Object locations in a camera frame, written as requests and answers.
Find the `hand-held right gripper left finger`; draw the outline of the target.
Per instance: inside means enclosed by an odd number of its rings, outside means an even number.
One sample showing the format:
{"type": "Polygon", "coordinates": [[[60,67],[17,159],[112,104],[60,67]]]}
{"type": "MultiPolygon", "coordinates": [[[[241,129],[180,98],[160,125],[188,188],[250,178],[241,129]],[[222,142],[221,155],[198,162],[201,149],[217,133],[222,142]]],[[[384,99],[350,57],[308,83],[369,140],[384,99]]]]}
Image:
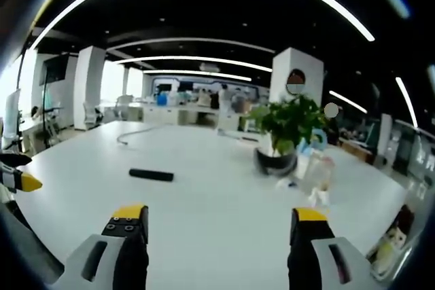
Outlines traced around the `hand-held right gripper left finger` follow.
{"type": "Polygon", "coordinates": [[[55,289],[145,289],[148,207],[123,206],[68,257],[55,289]]]}

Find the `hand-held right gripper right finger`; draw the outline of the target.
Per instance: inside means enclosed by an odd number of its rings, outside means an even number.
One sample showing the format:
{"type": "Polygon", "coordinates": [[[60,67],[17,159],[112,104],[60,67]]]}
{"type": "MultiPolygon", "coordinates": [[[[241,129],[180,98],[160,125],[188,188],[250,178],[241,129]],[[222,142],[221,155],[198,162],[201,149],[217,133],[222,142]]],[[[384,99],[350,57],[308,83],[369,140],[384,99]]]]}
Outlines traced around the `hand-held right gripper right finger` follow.
{"type": "Polygon", "coordinates": [[[294,208],[290,228],[290,289],[375,289],[368,260],[346,239],[336,237],[325,215],[294,208]]]}

